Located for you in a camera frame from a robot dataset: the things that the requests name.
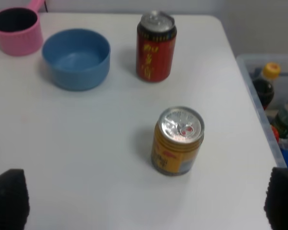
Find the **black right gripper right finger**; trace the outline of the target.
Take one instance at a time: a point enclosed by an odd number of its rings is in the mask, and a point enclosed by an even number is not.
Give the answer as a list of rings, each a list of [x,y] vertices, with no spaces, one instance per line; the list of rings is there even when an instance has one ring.
[[[288,169],[274,167],[271,172],[264,211],[273,230],[288,230]]]

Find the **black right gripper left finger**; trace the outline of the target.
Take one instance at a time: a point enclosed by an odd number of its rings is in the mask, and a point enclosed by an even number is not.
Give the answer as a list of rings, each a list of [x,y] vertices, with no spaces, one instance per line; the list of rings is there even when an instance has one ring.
[[[0,174],[0,230],[23,230],[29,216],[29,195],[23,169]]]

